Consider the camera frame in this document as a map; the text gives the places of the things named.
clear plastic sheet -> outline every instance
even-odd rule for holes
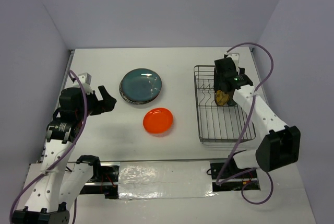
[[[122,162],[120,199],[200,198],[213,196],[209,161]]]

orange plate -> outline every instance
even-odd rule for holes
[[[173,124],[173,115],[166,108],[155,108],[149,111],[142,122],[150,134],[162,134]]]

plate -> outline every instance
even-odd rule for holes
[[[124,76],[120,83],[120,94],[131,104],[146,104],[159,95],[161,87],[161,78],[156,72],[139,68]]]
[[[155,108],[145,115],[142,124],[150,134],[162,134],[171,128],[173,114],[166,108]]]

red wire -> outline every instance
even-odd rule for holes
[[[247,181],[247,184],[249,183],[249,182],[251,182],[252,181],[252,178],[253,178],[253,175],[252,175],[252,173],[251,172],[248,172],[249,173],[249,175],[250,175],[250,180],[249,181]]]
[[[113,187],[116,187],[115,185],[114,185],[114,183],[113,183],[113,181],[110,179],[110,177],[107,175],[107,174],[105,174],[105,176],[108,178],[108,180],[111,182],[111,184],[113,185]]]

dish rack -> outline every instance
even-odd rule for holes
[[[214,101],[214,66],[195,66],[195,97],[198,136],[202,143],[234,143],[245,125],[247,115],[239,105],[222,107]],[[242,142],[256,136],[253,123],[247,127]]]

